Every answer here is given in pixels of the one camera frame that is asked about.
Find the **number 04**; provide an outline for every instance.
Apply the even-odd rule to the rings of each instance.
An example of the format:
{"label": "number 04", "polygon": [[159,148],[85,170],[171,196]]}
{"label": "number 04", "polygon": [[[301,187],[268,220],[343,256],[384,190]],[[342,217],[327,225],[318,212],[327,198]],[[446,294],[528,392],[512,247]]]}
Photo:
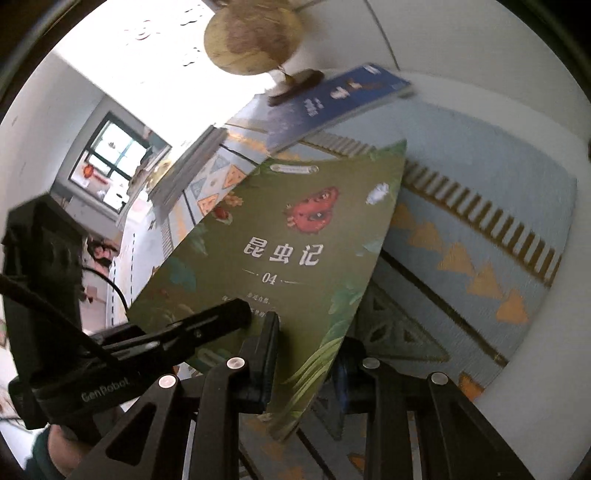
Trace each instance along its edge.
{"label": "number 04", "polygon": [[270,283],[271,285],[275,285],[276,278],[277,278],[277,275],[271,276],[271,274],[269,272],[267,272],[262,276],[262,282],[263,283]]}

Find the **window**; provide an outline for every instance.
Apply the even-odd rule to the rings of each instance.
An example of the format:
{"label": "window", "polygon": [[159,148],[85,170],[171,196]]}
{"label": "window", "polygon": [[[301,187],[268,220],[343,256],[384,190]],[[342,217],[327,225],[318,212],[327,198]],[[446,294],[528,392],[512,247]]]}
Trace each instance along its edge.
{"label": "window", "polygon": [[70,181],[120,212],[136,168],[151,153],[150,144],[112,113],[86,144]]}

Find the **green book cover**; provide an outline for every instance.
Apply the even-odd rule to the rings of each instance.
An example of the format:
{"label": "green book cover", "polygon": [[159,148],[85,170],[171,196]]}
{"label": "green book cover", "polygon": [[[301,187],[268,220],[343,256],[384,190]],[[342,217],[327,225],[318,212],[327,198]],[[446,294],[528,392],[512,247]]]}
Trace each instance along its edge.
{"label": "green book cover", "polygon": [[188,234],[129,310],[153,332],[221,302],[248,301],[253,322],[196,351],[206,372],[281,322],[271,433],[286,437],[320,388],[374,270],[394,211],[405,143],[339,160],[267,159]]}

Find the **white flower illustration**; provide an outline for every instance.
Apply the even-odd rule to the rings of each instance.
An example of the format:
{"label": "white flower illustration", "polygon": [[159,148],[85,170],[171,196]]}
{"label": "white flower illustration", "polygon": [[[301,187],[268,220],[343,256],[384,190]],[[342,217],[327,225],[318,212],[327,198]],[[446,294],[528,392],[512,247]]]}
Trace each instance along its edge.
{"label": "white flower illustration", "polygon": [[387,183],[378,183],[374,187],[374,189],[371,192],[369,192],[368,198],[367,200],[365,200],[365,203],[367,203],[368,205],[375,205],[376,203],[381,202],[386,197],[389,191],[390,187]]}

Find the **globe stand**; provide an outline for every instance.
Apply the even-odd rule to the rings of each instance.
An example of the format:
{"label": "globe stand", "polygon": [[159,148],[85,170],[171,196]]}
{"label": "globe stand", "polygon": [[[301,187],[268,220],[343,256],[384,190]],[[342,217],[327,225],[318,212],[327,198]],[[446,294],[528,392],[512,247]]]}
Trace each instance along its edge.
{"label": "globe stand", "polygon": [[280,105],[315,87],[324,79],[324,73],[319,70],[306,69],[294,75],[286,74],[282,68],[279,70],[285,75],[285,80],[267,90],[267,104],[269,106]]}

